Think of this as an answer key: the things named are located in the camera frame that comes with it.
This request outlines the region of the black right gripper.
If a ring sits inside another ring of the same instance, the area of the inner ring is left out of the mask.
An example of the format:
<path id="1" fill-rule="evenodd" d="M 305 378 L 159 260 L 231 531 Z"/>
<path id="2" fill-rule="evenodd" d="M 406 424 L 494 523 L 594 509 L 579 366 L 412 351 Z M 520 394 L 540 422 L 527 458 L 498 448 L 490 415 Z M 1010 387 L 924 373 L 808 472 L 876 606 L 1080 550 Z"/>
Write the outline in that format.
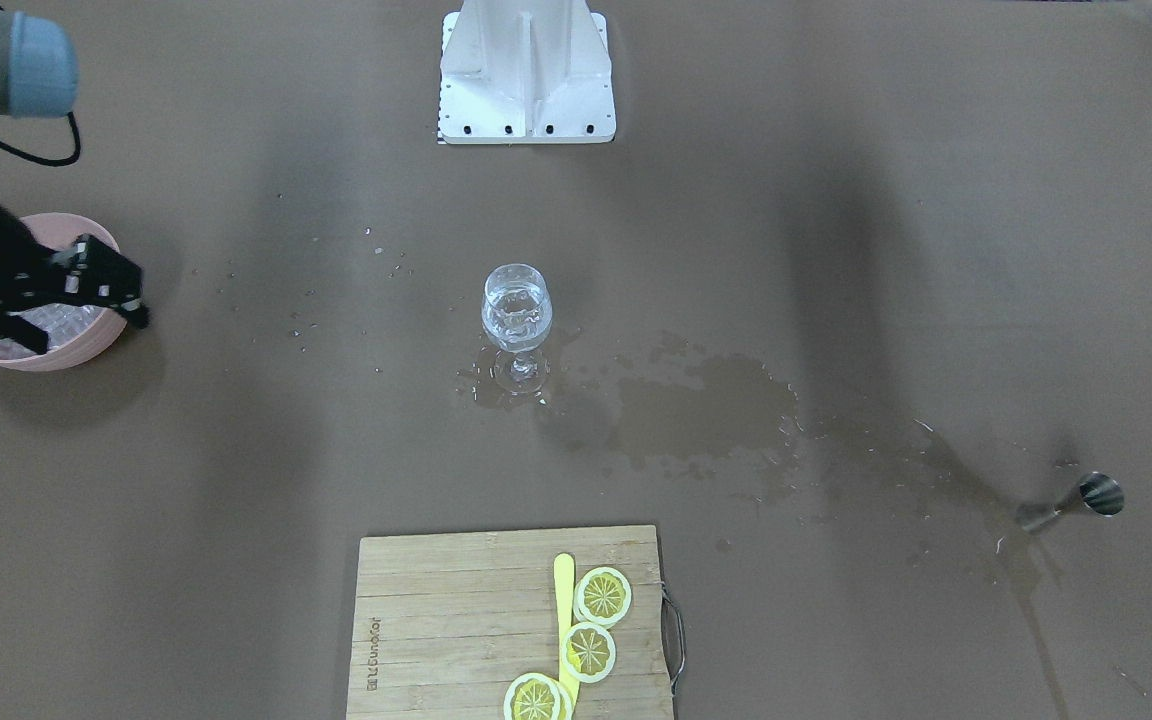
<path id="1" fill-rule="evenodd" d="M 0 205 L 0 342 L 36 356 L 50 351 L 50 333 L 13 314 L 50 300 L 67 306 L 101 306 L 136 329 L 151 323 L 141 265 L 93 234 L 81 234 L 54 252 Z"/>

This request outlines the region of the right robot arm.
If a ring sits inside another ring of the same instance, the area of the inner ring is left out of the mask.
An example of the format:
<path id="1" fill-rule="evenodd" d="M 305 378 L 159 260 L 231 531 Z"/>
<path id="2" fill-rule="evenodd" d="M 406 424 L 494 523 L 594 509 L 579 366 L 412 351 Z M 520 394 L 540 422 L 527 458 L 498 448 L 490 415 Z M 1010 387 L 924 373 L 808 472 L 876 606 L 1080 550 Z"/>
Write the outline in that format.
<path id="1" fill-rule="evenodd" d="M 61 118 L 71 141 L 65 158 L 41 158 L 3 141 L 1 150 L 41 167 L 76 162 L 78 82 L 65 28 L 0 6 L 0 118 Z M 124 329 L 147 323 L 141 266 L 108 229 L 63 211 L 18 217 L 0 204 L 0 366 L 60 372 L 94 359 Z"/>

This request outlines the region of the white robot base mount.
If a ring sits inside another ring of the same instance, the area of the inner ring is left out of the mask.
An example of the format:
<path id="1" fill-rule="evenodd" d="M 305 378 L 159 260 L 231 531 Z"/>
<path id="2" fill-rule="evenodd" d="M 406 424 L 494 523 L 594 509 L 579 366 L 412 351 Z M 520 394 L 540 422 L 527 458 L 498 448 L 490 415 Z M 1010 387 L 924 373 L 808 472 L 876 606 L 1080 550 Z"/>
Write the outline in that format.
<path id="1" fill-rule="evenodd" d="M 465 1 L 444 15 L 435 141 L 609 143 L 609 26 L 585 1 Z"/>

